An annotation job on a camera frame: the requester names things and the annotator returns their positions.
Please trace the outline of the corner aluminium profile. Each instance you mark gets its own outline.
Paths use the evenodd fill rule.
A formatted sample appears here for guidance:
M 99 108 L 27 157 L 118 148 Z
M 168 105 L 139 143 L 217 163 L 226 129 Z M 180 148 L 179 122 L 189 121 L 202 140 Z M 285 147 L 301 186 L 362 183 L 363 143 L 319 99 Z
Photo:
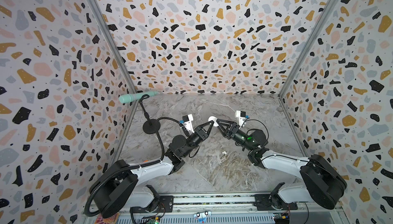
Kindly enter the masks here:
M 99 5 L 97 3 L 96 0 L 87 0 L 88 5 L 90 6 L 92 13 L 97 21 L 97 24 L 108 44 L 109 49 L 112 51 L 112 53 L 114 54 L 115 60 L 118 63 L 118 66 L 126 80 L 126 83 L 130 89 L 130 92 L 135 94 L 136 93 L 136 89 L 134 86 L 134 83 L 129 75 L 129 72 L 124 64 L 124 61 L 122 60 L 122 57 L 120 55 L 120 52 L 110 34 L 110 31 L 108 29 L 108 26 L 103 18 L 103 15 L 101 13 L 101 10 L 99 8 Z
M 319 34 L 323 30 L 324 24 L 327 22 L 331 14 L 333 13 L 333 10 L 335 9 L 336 4 L 338 3 L 339 0 L 328 0 L 326 3 L 326 6 L 324 7 L 323 12 L 320 14 L 320 17 L 315 24 L 315 27 L 312 29 L 311 34 L 309 38 L 307 39 L 304 48 L 300 52 L 300 55 L 298 59 L 296 60 L 295 64 L 291 68 L 291 71 L 288 75 L 288 78 L 286 79 L 280 93 L 279 93 L 279 98 L 282 99 L 285 95 L 286 92 L 289 90 L 289 88 L 292 86 L 293 80 L 295 79 L 297 73 L 301 69 L 303 63 L 306 60 L 306 57 L 313 46 L 314 42 L 317 40 Z

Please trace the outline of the small toy car sticker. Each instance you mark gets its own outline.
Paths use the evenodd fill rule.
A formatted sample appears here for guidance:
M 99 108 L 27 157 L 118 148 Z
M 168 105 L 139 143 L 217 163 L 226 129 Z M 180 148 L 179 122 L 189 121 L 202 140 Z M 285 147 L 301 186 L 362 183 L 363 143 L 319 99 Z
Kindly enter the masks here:
M 198 212 L 193 215 L 195 220 L 197 220 L 201 224 L 205 224 L 207 222 L 207 218 L 211 217 L 211 212 L 210 211 L 205 211 L 205 212 Z

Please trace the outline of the mint green microphone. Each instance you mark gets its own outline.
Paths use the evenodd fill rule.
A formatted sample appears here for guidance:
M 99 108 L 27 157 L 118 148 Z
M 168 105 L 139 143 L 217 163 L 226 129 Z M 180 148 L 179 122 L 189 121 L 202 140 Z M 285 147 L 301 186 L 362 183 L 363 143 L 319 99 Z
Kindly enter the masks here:
M 144 95 L 148 95 L 149 97 L 153 97 L 157 95 L 157 91 L 150 91 L 150 92 L 143 92 L 143 93 L 136 93 L 136 94 L 125 94 L 119 97 L 119 102 L 122 104 L 131 103 L 137 100 L 140 100 Z

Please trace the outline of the black microphone stand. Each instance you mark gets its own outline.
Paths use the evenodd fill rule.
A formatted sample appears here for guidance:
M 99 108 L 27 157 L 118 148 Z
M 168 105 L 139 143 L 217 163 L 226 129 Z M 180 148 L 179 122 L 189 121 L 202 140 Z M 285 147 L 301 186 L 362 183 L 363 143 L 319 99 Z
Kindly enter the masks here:
M 145 99 L 148 99 L 150 96 L 148 94 L 144 94 L 142 95 L 142 97 L 139 99 L 138 103 L 143 111 L 143 114 L 146 118 L 146 122 L 143 124 L 143 131 L 144 133 L 148 134 L 148 135 L 152 135 L 155 134 L 156 132 L 159 131 L 159 129 L 161 128 L 161 124 L 158 120 L 156 119 L 151 119 L 148 112 L 146 111 L 144 105 L 143 105 L 143 101 Z

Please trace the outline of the colourful card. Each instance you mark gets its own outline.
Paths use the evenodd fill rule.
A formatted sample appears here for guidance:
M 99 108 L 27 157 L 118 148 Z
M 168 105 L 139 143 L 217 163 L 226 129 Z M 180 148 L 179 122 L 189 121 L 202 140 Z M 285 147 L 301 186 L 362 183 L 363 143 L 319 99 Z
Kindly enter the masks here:
M 120 213 L 116 213 L 108 218 L 104 218 L 101 214 L 99 214 L 95 219 L 94 224 L 117 224 L 119 217 Z

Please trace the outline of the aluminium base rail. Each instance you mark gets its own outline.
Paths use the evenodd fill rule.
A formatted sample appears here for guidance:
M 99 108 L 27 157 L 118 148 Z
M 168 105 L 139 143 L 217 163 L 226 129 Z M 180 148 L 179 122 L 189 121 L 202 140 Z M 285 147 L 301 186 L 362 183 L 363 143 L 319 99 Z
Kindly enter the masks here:
M 327 210 L 316 203 L 298 202 L 273 209 L 267 192 L 169 193 L 162 196 L 161 210 L 154 213 L 121 210 L 119 224 L 200 224 L 198 212 L 210 211 L 206 224 L 347 224 L 341 206 Z

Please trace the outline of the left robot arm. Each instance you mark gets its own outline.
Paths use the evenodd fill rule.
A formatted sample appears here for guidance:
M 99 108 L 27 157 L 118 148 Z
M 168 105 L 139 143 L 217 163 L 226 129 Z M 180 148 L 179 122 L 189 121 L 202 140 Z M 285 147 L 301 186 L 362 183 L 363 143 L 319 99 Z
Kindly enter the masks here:
M 215 121 L 211 120 L 197 126 L 187 137 L 174 137 L 168 149 L 156 160 L 139 164 L 128 164 L 124 160 L 116 161 L 91 186 L 84 215 L 101 215 L 103 218 L 109 218 L 127 203 L 149 212 L 155 210 L 160 195 L 147 182 L 179 171 L 185 164 L 184 158 L 190 156 L 190 153 L 209 137 L 214 125 Z

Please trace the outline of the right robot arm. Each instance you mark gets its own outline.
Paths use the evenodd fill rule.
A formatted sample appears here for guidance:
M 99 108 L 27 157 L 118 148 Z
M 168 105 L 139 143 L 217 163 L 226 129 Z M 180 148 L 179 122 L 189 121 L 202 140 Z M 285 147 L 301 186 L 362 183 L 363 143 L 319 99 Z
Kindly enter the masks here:
M 314 202 L 333 210 L 343 197 L 347 183 L 322 156 L 298 157 L 275 152 L 266 147 L 268 136 L 261 129 L 243 132 L 236 122 L 217 119 L 214 126 L 223 137 L 248 151 L 252 165 L 278 170 L 298 179 L 296 183 L 279 183 L 271 191 L 268 202 L 273 209 L 281 210 L 297 202 Z

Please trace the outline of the right corner aluminium profile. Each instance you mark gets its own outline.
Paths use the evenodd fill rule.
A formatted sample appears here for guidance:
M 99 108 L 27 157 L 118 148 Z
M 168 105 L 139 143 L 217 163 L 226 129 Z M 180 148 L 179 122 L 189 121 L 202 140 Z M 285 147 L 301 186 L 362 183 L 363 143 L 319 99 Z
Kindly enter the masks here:
M 285 95 L 286 92 L 289 90 L 289 88 L 292 86 L 293 80 L 295 79 L 297 73 L 301 69 L 303 63 L 306 60 L 306 57 L 313 46 L 314 42 L 317 40 L 319 34 L 323 30 L 324 24 L 327 22 L 331 14 L 333 13 L 333 10 L 335 9 L 336 4 L 338 3 L 339 0 L 328 0 L 326 3 L 326 6 L 324 7 L 323 12 L 320 14 L 320 17 L 315 24 L 315 27 L 312 29 L 311 34 L 309 38 L 307 39 L 304 48 L 300 52 L 300 55 L 298 59 L 296 60 L 295 64 L 291 68 L 291 71 L 288 75 L 288 78 L 286 79 L 280 93 L 279 93 L 279 98 L 282 99 Z

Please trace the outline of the left corner aluminium profile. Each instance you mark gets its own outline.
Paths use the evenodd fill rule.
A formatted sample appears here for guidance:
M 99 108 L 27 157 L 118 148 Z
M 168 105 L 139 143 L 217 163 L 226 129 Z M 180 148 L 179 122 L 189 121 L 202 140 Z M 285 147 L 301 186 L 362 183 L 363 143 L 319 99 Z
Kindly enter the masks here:
M 96 0 L 87 0 L 88 5 L 90 6 L 92 13 L 97 21 L 97 24 L 108 44 L 109 49 L 112 51 L 112 53 L 114 54 L 115 60 L 118 63 L 118 66 L 126 80 L 126 83 L 130 89 L 130 92 L 135 94 L 136 93 L 136 89 L 134 86 L 134 83 L 129 75 L 129 72 L 124 64 L 124 61 L 122 60 L 122 57 L 120 55 L 120 52 L 110 34 L 110 31 L 108 29 L 108 26 L 103 18 L 103 15 L 101 13 L 101 10 L 99 8 L 99 5 L 97 3 Z

